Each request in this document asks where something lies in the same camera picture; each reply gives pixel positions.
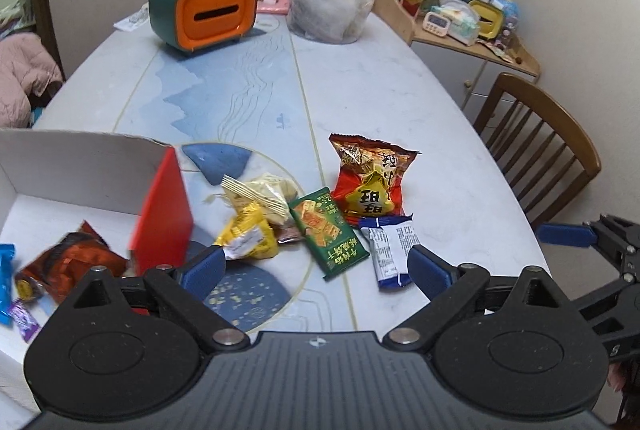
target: metal screw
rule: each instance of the metal screw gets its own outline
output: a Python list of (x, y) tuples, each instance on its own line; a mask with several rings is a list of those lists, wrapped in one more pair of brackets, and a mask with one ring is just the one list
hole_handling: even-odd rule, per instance
[(415, 344), (420, 339), (420, 333), (411, 327), (397, 327), (389, 331), (389, 338), (396, 344)]
[(213, 333), (213, 341), (220, 345), (236, 345), (244, 340), (244, 333), (239, 329), (219, 329)]

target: pen holder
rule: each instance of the pen holder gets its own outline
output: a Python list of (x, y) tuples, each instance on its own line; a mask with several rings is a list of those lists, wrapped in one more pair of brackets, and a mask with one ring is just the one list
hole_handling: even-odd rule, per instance
[(238, 38), (255, 22), (258, 0), (149, 0), (156, 35), (170, 46), (193, 52)]

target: purple candy wrapper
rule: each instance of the purple candy wrapper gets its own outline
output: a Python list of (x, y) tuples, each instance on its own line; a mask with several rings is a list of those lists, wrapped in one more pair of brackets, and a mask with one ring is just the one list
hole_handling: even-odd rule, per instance
[(22, 339), (28, 343), (29, 340), (33, 338), (33, 335), (40, 329), (40, 324), (38, 324), (36, 319), (31, 316), (31, 313), (24, 308), (20, 300), (12, 302), (8, 313), (18, 326)]

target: orange front panel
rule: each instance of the orange front panel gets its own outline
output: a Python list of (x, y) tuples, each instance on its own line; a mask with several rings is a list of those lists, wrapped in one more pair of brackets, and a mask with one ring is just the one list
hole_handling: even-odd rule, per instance
[(256, 3), (257, 0), (178, 0), (178, 43), (193, 50), (243, 35), (254, 25)]

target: crosshair logo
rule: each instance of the crosshair logo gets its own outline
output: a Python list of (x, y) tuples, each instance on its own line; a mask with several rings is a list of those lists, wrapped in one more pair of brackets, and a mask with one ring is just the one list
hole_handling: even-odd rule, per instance
[(309, 345), (311, 345), (312, 347), (315, 347), (316, 349), (319, 349), (322, 346), (326, 345), (326, 340), (324, 338), (321, 338), (320, 336), (316, 336), (315, 338), (311, 338), (309, 340)]

